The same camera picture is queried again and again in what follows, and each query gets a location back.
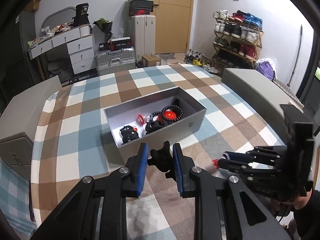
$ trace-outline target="suitcase handle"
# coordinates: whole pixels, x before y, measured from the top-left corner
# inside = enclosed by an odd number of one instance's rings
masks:
[[[122,60],[119,57],[110,60],[110,65],[114,64],[113,61],[120,61],[120,63],[122,63]]]
[[[118,53],[121,53],[121,52],[122,52],[122,49],[119,49],[119,50],[115,50],[115,51],[108,51],[107,54],[109,56],[109,55],[114,55],[114,54],[118,54]]]

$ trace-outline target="wooden shoe rack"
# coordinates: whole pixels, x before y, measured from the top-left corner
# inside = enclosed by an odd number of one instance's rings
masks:
[[[224,48],[224,47],[221,47],[221,46],[219,46],[219,45],[213,44],[213,46],[214,46],[214,48],[215,48],[215,50],[216,50],[216,53],[213,55],[212,59],[213,59],[215,62],[223,65],[224,67],[229,67],[228,65],[225,65],[225,64],[217,61],[217,60],[214,58],[214,56],[219,52],[219,50],[222,49],[222,50],[225,50],[225,51],[229,52],[230,54],[233,54],[233,55],[235,55],[235,56],[237,56],[237,57],[240,57],[240,58],[242,58],[242,59],[245,59],[245,60],[251,62],[252,69],[254,69],[254,63],[258,60],[260,51],[261,51],[261,49],[262,49],[262,40],[261,40],[261,38],[262,38],[262,36],[264,35],[264,32],[263,32],[263,31],[260,31],[258,27],[252,26],[252,25],[249,25],[249,24],[246,24],[246,23],[241,23],[241,22],[232,21],[232,20],[221,20],[221,19],[216,19],[216,20],[221,21],[221,22],[224,23],[224,24],[232,23],[232,24],[240,25],[240,26],[242,26],[242,27],[246,27],[246,28],[247,28],[246,30],[248,30],[248,31],[250,31],[250,30],[255,30],[255,31],[258,33],[258,39],[256,40],[255,43],[251,43],[251,42],[249,42],[249,41],[247,41],[247,40],[243,40],[243,39],[241,39],[241,38],[237,38],[237,37],[234,37],[234,36],[231,36],[231,35],[227,35],[227,34],[224,34],[224,33],[220,33],[220,32],[214,31],[215,35],[216,35],[218,38],[230,37],[230,40],[228,40],[229,44],[231,43],[231,41],[236,41],[236,42],[238,42],[238,43],[240,43],[240,44],[243,43],[243,44],[247,44],[247,45],[253,46],[253,47],[255,48],[255,50],[256,50],[256,56],[254,57],[254,59],[248,59],[248,58],[246,58],[245,56],[241,56],[241,55],[238,54],[238,53],[235,53],[235,52],[233,52],[233,51],[230,51],[230,50],[228,50],[228,49],[226,49],[226,48]]]

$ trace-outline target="white sneaker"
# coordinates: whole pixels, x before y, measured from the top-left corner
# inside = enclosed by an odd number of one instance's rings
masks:
[[[224,24],[224,23],[221,23],[220,29],[219,29],[219,32],[220,32],[220,33],[223,33],[224,27],[225,27],[225,24]]]
[[[219,30],[220,30],[220,25],[221,25],[221,23],[216,23],[216,26],[215,26],[215,28],[214,28],[214,31],[215,31],[215,32],[219,32]]]
[[[248,35],[248,31],[242,31],[242,33],[241,33],[241,39],[243,39],[243,40],[245,40],[246,38],[247,38],[247,35]]]
[[[219,18],[220,11],[216,11],[213,13],[213,18]]]
[[[223,20],[227,20],[228,19],[228,11],[226,11],[226,10],[220,11],[219,18],[223,19]]]
[[[258,39],[257,33],[248,32],[248,35],[246,37],[246,40],[248,42],[255,43],[257,41],[257,39]]]

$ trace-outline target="wooden door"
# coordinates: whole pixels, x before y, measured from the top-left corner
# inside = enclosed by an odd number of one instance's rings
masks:
[[[193,0],[154,0],[156,54],[185,53],[190,36]]]

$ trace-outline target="plaid tablecloth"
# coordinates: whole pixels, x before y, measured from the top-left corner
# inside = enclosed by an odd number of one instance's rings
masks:
[[[212,159],[224,151],[283,144],[252,107],[199,67],[164,65],[82,81],[53,94],[39,120],[31,164],[37,226],[80,178],[124,165],[103,109],[175,86],[207,108],[200,130],[180,141],[197,166],[213,173]],[[180,198],[172,179],[148,167],[142,197],[127,200],[127,225],[131,239],[193,239],[194,200]]]

